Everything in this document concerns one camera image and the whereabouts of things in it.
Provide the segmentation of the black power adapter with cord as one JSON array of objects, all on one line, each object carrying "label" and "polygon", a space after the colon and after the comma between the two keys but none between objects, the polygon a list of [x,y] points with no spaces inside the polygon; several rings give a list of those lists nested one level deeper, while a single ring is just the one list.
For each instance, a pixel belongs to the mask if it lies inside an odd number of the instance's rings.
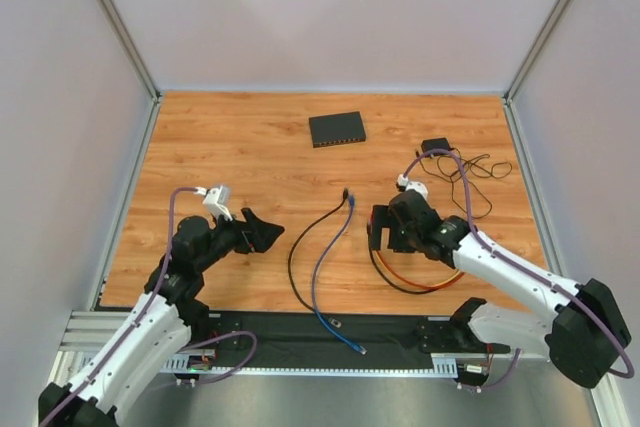
[{"label": "black power adapter with cord", "polygon": [[[489,216],[493,211],[493,203],[471,180],[471,178],[475,177],[478,179],[494,180],[504,179],[513,172],[513,164],[509,161],[500,161],[484,166],[483,162],[485,160],[489,160],[491,157],[488,153],[465,159],[462,156],[461,151],[458,148],[452,147],[445,137],[423,140],[420,144],[420,148],[414,150],[414,155],[418,158],[425,151],[430,150],[431,148],[441,148],[449,152],[453,152],[460,159],[470,189],[474,190],[486,205],[486,210],[483,213],[478,214],[477,212],[474,212],[473,219],[481,220]],[[460,169],[457,167],[455,161],[450,156],[443,156],[441,154],[433,154],[429,156],[429,159],[434,162],[436,171],[430,171],[425,166],[424,161],[420,160],[419,165],[423,172],[447,183],[450,186],[451,201],[460,211],[466,214],[466,203],[460,203],[456,198],[456,186],[458,183],[462,182],[462,174],[460,173]]]}]

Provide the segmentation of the black network switch box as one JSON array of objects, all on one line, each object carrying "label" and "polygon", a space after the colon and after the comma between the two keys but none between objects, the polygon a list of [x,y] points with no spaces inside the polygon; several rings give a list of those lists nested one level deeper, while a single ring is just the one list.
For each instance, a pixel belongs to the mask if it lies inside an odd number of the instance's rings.
[{"label": "black network switch box", "polygon": [[314,148],[366,141],[359,111],[310,117],[309,127]]}]

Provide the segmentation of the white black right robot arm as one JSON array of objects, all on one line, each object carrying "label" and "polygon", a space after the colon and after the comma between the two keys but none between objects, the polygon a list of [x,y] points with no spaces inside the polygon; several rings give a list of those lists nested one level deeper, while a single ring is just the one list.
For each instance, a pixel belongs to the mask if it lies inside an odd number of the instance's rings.
[{"label": "white black right robot arm", "polygon": [[475,276],[524,305],[501,308],[472,297],[454,313],[455,326],[483,344],[501,344],[544,356],[575,384],[592,389],[617,361],[634,375],[626,352],[631,334],[611,289],[590,279],[579,283],[540,268],[500,246],[471,220],[442,218],[426,197],[407,189],[375,205],[368,242],[376,250],[389,232],[395,252],[420,253]]}]

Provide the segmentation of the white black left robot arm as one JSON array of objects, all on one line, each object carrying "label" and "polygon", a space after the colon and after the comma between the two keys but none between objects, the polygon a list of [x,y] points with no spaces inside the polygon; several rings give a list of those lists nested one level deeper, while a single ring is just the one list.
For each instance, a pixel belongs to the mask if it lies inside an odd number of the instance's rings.
[{"label": "white black left robot arm", "polygon": [[230,253],[265,253],[285,231],[249,208],[241,213],[170,225],[168,251],[128,317],[81,371],[40,394],[39,425],[120,425],[166,361],[212,333],[209,308],[197,299],[205,271]]}]

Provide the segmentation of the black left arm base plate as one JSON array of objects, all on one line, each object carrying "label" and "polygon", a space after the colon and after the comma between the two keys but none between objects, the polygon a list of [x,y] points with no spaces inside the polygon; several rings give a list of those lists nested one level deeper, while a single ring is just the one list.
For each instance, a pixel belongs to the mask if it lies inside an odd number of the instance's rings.
[{"label": "black left arm base plate", "polygon": [[[243,316],[235,313],[210,313],[206,321],[196,325],[195,333],[189,341],[190,345],[209,341],[225,334],[240,331],[243,328]],[[219,342],[213,342],[206,349],[239,351],[249,347],[250,340],[244,340],[241,336],[227,338]]]}]

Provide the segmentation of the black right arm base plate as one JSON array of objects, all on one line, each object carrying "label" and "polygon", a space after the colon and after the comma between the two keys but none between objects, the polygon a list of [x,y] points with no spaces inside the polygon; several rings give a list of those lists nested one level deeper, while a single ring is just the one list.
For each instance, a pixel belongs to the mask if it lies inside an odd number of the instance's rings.
[{"label": "black right arm base plate", "polygon": [[423,317],[416,326],[420,349],[426,353],[507,354],[509,346],[481,341],[468,324],[452,317]]}]

